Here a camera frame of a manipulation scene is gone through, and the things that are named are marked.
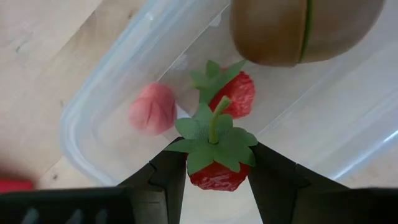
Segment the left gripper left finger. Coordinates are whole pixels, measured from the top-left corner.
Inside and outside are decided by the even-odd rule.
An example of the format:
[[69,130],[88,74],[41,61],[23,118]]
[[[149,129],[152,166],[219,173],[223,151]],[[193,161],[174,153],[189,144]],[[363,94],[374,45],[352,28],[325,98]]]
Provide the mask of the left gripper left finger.
[[134,223],[179,224],[186,154],[163,150],[119,185],[129,189]]

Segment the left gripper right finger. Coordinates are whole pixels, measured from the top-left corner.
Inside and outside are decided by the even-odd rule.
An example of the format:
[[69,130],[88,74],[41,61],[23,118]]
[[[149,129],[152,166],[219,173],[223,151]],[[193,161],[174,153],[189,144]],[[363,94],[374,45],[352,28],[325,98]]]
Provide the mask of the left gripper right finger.
[[351,189],[258,144],[248,176],[263,223],[397,223],[396,188]]

